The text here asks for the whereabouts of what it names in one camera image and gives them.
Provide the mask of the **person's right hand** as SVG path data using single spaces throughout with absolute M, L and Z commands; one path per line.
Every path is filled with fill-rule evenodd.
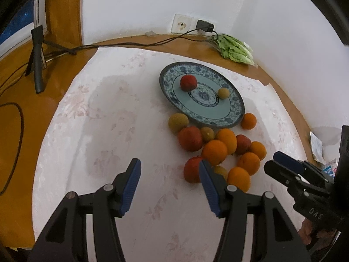
M 317 250 L 321 250 L 331 245 L 337 233 L 338 231 L 336 229 L 330 231 L 314 231 L 312 221 L 307 218 L 303 220 L 301 228 L 298 231 L 299 237 L 305 245 L 309 245 L 312 242 L 312 239 L 316 236 L 320 240 Z

